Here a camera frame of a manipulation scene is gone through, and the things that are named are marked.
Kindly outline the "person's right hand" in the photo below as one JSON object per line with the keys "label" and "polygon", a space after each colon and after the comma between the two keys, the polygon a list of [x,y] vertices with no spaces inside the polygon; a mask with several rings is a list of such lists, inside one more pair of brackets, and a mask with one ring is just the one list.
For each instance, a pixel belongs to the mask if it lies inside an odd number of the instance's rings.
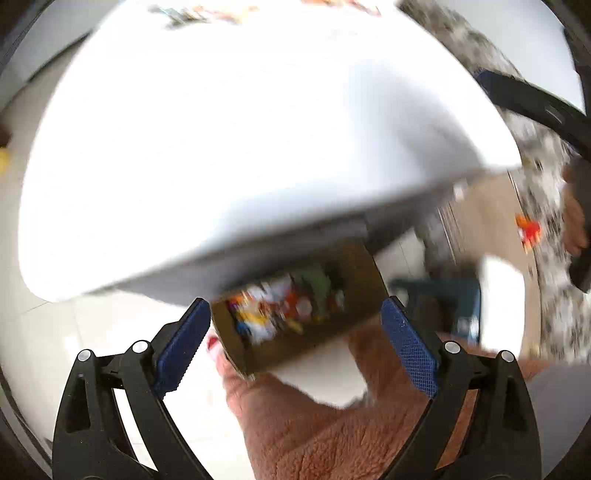
{"label": "person's right hand", "polygon": [[565,181],[561,194],[564,221],[563,243],[571,256],[578,257],[589,246],[585,217],[573,193],[574,177],[569,165],[563,168],[562,178]]}

